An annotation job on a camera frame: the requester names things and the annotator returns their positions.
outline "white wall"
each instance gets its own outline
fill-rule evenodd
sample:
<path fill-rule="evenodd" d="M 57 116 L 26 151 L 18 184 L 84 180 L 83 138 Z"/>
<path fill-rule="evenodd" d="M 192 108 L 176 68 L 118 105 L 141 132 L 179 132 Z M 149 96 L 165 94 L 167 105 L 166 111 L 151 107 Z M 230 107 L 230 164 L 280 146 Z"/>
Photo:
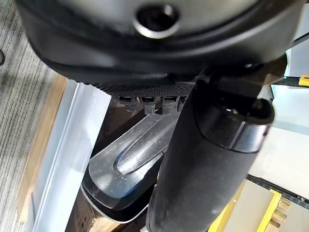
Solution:
<path fill-rule="evenodd" d="M 309 4 L 306 4 L 295 38 L 309 32 Z M 288 76 L 309 74 L 309 40 L 289 51 Z"/>

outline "yellow object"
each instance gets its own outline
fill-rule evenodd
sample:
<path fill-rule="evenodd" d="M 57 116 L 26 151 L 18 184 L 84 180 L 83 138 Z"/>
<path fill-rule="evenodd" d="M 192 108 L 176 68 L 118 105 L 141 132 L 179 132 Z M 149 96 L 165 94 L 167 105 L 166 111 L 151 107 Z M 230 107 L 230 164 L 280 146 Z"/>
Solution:
<path fill-rule="evenodd" d="M 273 213 L 275 212 L 278 204 L 279 204 L 279 201 L 281 199 L 281 196 L 282 194 L 281 193 L 278 193 L 276 192 L 275 190 L 270 190 L 272 193 L 274 193 L 274 196 L 273 198 L 271 199 L 271 202 L 266 210 L 266 213 L 264 214 L 264 217 L 257 229 L 256 232 L 265 232 L 265 229 L 267 227 L 267 225 L 269 224 L 270 220 L 271 220 L 271 217 L 273 215 Z"/>
<path fill-rule="evenodd" d="M 227 207 L 228 207 L 228 204 L 226 205 L 224 210 L 222 210 L 221 214 L 217 217 L 217 219 L 211 224 L 211 226 L 208 229 L 208 232 L 216 232 L 218 230 Z"/>
<path fill-rule="evenodd" d="M 237 189 L 232 199 L 229 201 L 229 203 L 226 205 L 226 207 L 223 209 L 217 219 L 211 224 L 208 232 L 222 232 L 224 230 L 244 186 L 245 181 L 241 183 L 240 187 Z"/>
<path fill-rule="evenodd" d="M 300 86 L 309 86 L 309 75 L 303 75 L 300 79 L 298 84 Z"/>

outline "black foam handle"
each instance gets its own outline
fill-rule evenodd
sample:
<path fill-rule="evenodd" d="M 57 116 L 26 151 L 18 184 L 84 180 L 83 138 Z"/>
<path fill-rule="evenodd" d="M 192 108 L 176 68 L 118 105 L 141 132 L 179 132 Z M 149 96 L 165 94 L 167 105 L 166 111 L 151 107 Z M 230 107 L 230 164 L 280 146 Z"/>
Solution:
<path fill-rule="evenodd" d="M 262 144 L 273 120 L 267 101 L 241 115 L 220 105 L 208 90 L 204 85 L 195 87 L 182 110 L 149 203 L 149 232 L 205 232 L 246 177 L 260 148 L 257 144 Z M 226 130 L 220 121 L 229 122 Z M 246 124 L 256 128 L 243 130 Z M 211 130 L 222 135 L 218 143 Z M 252 148 L 244 140 L 246 134 L 254 140 Z"/>

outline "carpet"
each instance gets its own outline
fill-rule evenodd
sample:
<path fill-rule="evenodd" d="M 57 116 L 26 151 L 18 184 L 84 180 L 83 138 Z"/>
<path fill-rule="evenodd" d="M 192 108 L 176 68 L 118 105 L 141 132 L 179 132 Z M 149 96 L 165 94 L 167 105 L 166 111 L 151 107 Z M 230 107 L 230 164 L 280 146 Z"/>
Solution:
<path fill-rule="evenodd" d="M 55 72 L 31 50 L 12 0 L 0 1 L 0 49 L 0 232 L 21 232 L 18 186 Z"/>

